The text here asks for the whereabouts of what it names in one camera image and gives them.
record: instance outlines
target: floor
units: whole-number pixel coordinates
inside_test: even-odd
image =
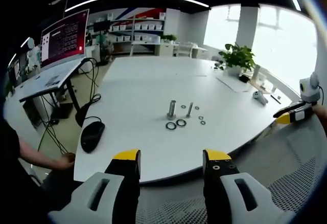
[[[110,68],[110,65],[111,63],[99,67],[99,74],[96,79],[97,85],[101,84],[103,77],[106,75],[107,71]],[[86,75],[80,74],[72,78],[72,84],[74,86],[74,89],[77,90],[75,94],[79,105],[82,106],[87,103],[89,101],[91,80],[88,79]],[[67,95],[67,100],[65,102],[71,102],[69,95]],[[81,133],[81,127],[75,121],[75,114],[76,110],[75,108],[73,108],[68,119],[62,119],[60,120],[58,125],[53,126],[58,140],[67,149],[67,151],[73,153],[76,153],[77,144]],[[61,156],[59,148],[47,132],[44,133],[39,151],[52,159],[58,159]],[[46,177],[46,174],[49,172],[49,170],[47,169],[42,169],[38,167],[34,167],[34,169],[37,176],[41,180],[44,179]]]

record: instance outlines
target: black mouse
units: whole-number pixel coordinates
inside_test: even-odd
[[[87,125],[81,135],[81,146],[87,153],[92,152],[98,145],[105,125],[100,122],[92,122]]]

